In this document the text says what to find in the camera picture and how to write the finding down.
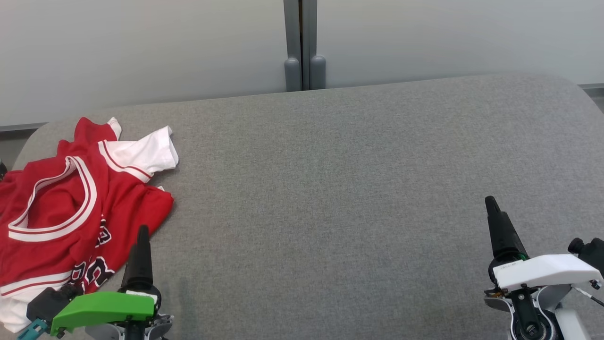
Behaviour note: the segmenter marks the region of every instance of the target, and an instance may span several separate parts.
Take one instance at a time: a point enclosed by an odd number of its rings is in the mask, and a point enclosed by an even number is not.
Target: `white jersey trim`
[[[33,289],[37,286],[61,287],[67,283],[69,279],[71,279],[71,271],[60,274],[39,276],[37,278],[30,278],[2,286],[0,287],[0,293],[2,294],[2,297],[5,298],[20,294],[24,291],[24,289]]]
[[[98,149],[113,171],[127,172],[147,183],[154,173],[174,169],[178,164],[171,134],[172,129],[165,126],[137,142],[101,141]]]
[[[120,123],[117,121],[117,119],[115,119],[115,117],[112,117],[111,119],[109,119],[109,121],[107,122],[107,124],[109,126],[111,126],[111,130],[114,131],[115,133],[115,140],[120,140],[120,136],[121,136],[121,125]]]
[[[47,280],[49,278],[53,280],[54,278],[52,276],[55,275],[44,276],[44,279]],[[57,280],[60,280],[61,277],[62,274],[56,275]],[[31,323],[31,321],[26,316],[27,304],[30,301],[34,300],[35,297],[38,296],[38,294],[42,293],[44,289],[50,287],[54,290],[59,290],[68,281],[69,278],[66,278],[61,281],[46,281],[48,282],[48,284],[33,283],[33,286],[22,287],[21,289],[15,290],[12,293],[3,295],[0,298],[0,322],[4,324],[4,327],[7,330],[13,333],[17,333],[22,329],[26,328],[27,325]]]
[[[56,238],[68,235],[72,231],[79,228],[90,216],[94,209],[97,201],[97,187],[94,183],[91,173],[88,171],[86,164],[80,157],[66,157],[67,168],[63,174],[53,177],[45,178],[40,180],[34,186],[34,192],[30,197],[30,201],[25,209],[25,212],[14,222],[8,224],[9,232],[8,237],[14,240],[28,241],[28,242],[43,242],[54,240]],[[28,214],[33,204],[36,193],[53,183],[67,177],[77,168],[82,179],[82,185],[84,187],[84,202],[80,209],[73,215],[69,220],[59,224],[58,226],[46,227],[46,228],[27,228]]]

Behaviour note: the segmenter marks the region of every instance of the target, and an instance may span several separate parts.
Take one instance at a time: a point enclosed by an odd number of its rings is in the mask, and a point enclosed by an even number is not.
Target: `cable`
[[[584,291],[581,288],[575,287],[574,285],[571,285],[571,287],[576,290],[577,292],[587,296],[589,299],[595,301],[598,305],[604,307],[604,302],[601,302],[600,300],[596,299],[592,294],[589,294],[588,292]]]

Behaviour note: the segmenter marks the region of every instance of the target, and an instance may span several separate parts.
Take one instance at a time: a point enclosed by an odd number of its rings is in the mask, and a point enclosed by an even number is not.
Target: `teal connector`
[[[36,319],[17,337],[17,340],[36,340],[37,338],[40,338],[47,329],[48,325],[44,321]]]

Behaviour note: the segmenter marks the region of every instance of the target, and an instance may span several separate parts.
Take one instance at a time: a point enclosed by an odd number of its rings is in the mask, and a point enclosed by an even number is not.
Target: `jersey neckline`
[[[15,221],[12,221],[8,224],[8,236],[10,238],[28,242],[54,240],[56,238],[68,235],[80,227],[88,219],[94,208],[94,203],[97,201],[97,188],[94,183],[94,179],[88,171],[86,164],[80,157],[67,156],[65,157],[65,161],[65,170],[62,174],[55,177],[43,178],[36,182],[25,211]],[[36,194],[41,189],[67,178],[67,176],[71,175],[74,171],[78,171],[80,174],[84,188],[84,202],[82,203],[82,206],[80,206],[80,209],[65,222],[56,226],[35,229],[27,228],[29,211],[31,205],[36,199]]]

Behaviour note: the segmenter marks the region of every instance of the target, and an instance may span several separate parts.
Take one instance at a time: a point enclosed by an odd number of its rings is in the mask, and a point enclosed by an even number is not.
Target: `gray metal bracket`
[[[316,54],[316,0],[302,0],[302,63],[302,89],[325,88],[327,61]]]
[[[302,59],[300,48],[300,9],[298,0],[283,0],[285,11],[285,36],[288,42],[288,59],[284,63],[287,91],[302,90]]]

